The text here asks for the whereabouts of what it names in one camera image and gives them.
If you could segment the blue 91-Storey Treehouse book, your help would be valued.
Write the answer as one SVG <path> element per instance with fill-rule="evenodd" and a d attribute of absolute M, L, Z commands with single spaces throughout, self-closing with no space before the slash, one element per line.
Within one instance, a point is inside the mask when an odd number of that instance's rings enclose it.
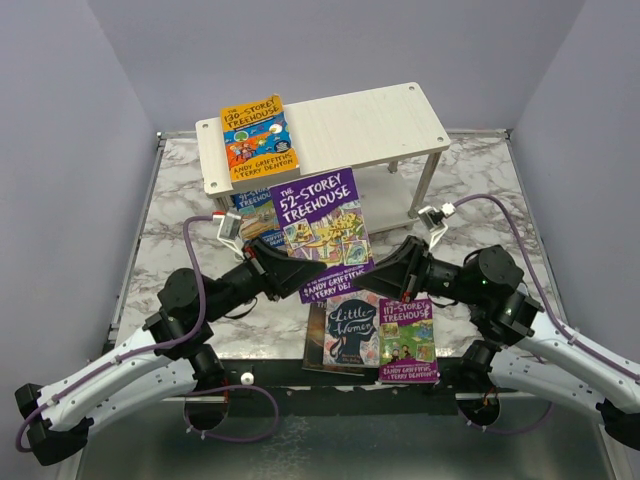
<path fill-rule="evenodd" d="M 240 237 L 243 241 L 259 237 L 274 248 L 284 248 L 283 234 L 268 188 L 233 194 L 231 199 L 242 217 Z"/>

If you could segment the orange 130-Storey Treehouse book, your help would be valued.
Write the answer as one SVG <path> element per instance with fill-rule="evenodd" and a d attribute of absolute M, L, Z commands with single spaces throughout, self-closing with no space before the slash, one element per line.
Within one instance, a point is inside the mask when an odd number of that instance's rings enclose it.
<path fill-rule="evenodd" d="M 298 155 L 278 94 L 225 107 L 220 110 L 220 121 L 232 184 L 299 175 Z"/>

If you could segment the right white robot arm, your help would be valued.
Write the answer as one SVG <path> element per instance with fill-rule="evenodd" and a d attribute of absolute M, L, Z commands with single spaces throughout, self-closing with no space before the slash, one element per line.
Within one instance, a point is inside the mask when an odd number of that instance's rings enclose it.
<path fill-rule="evenodd" d="M 462 265 L 436 259 L 415 236 L 354 284 L 409 303 L 422 293 L 464 304 L 479 331 L 448 374 L 472 391 L 511 389 L 580 410 L 619 443 L 639 447 L 639 366 L 564 324 L 522 289 L 524 272 L 501 246 Z"/>

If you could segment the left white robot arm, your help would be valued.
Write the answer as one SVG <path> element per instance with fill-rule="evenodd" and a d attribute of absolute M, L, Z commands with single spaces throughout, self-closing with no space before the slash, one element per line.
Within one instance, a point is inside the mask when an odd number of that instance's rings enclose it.
<path fill-rule="evenodd" d="M 63 380 L 18 388 L 24 423 L 17 450 L 43 466 L 55 465 L 82 450 L 100 427 L 132 411 L 227 385 L 208 343 L 211 323 L 259 294 L 271 301 L 287 298 L 327 268 L 261 239 L 247 242 L 242 255 L 241 263 L 217 279 L 203 275 L 197 264 L 174 271 L 158 294 L 159 310 L 121 345 Z"/>

